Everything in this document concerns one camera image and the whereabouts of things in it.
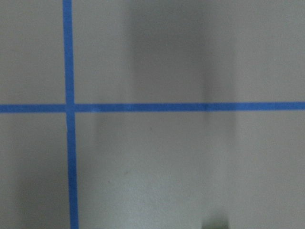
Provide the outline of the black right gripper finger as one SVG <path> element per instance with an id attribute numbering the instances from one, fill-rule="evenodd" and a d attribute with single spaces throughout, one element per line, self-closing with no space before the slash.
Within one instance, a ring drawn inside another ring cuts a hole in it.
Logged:
<path id="1" fill-rule="evenodd" d="M 201 229 L 229 229 L 229 223 L 226 219 L 211 219 L 204 222 Z"/>

